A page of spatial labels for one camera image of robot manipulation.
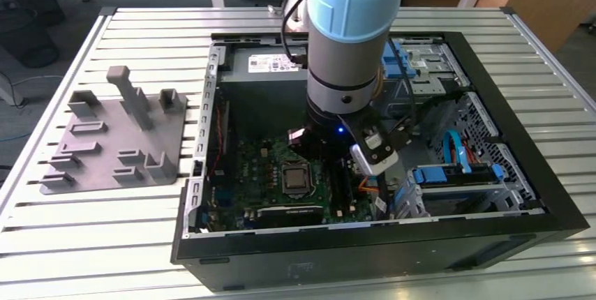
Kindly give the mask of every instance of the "green circuit board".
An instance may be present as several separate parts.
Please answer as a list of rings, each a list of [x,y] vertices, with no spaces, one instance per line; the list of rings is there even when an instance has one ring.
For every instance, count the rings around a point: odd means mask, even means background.
[[[288,195],[283,190],[283,168],[297,165],[308,168],[309,191],[303,195]],[[371,219],[369,198],[355,197],[353,210],[348,215],[337,215],[329,208],[332,191],[325,175],[323,161],[308,162],[287,147],[284,138],[255,141],[239,141],[235,159],[235,184],[231,207],[223,209],[217,219],[221,229],[251,229],[257,209],[267,207],[321,206],[324,223],[359,222]]]

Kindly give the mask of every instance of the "slotted aluminum surface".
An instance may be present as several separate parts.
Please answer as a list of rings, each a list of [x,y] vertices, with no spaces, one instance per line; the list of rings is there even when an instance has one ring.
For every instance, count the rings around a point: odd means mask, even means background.
[[[212,295],[169,264],[173,185],[44,196],[36,180],[55,154],[76,89],[104,99],[109,66],[127,65],[145,94],[189,98],[180,154],[196,136],[212,33],[277,32],[263,8],[120,8],[103,16],[0,190],[0,299],[180,299]],[[251,292],[272,299],[552,299],[596,297],[596,116],[593,103],[516,17],[497,9],[404,8],[393,31],[460,31],[581,209],[589,230],[467,272]],[[180,173],[191,171],[188,158]]]

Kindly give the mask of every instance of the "black case frame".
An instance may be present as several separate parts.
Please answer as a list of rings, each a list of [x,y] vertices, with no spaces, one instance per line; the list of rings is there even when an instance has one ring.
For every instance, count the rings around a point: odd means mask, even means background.
[[[481,99],[547,213],[448,219],[252,236],[181,239],[183,189],[172,263],[183,264],[211,291],[244,290],[420,273],[481,269],[544,241],[589,228],[461,33],[391,32],[391,37],[441,37]],[[217,34],[215,40],[277,38],[276,33]],[[305,33],[288,35],[304,39]]]

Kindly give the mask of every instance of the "black cable on floor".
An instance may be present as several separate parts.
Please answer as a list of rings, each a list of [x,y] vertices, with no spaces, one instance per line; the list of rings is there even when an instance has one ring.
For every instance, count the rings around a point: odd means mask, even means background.
[[[12,80],[11,78],[7,76],[7,74],[4,72],[0,71],[0,75],[7,79],[8,85],[11,85],[11,95],[12,95],[12,101],[15,103],[15,108],[17,108],[19,110],[21,110],[25,106],[27,106],[27,99],[23,99],[23,103],[21,105],[17,105],[17,99],[15,98],[15,86],[12,84]]]

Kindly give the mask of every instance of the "open computer tower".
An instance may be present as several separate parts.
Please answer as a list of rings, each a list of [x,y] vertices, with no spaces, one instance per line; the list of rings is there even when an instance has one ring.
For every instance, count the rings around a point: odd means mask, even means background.
[[[391,38],[372,106],[391,130],[413,98],[419,122],[369,178],[349,155],[288,148],[307,70],[279,36],[213,36],[172,248],[212,291],[481,269],[588,227],[464,36]],[[288,42],[308,51],[305,34]]]

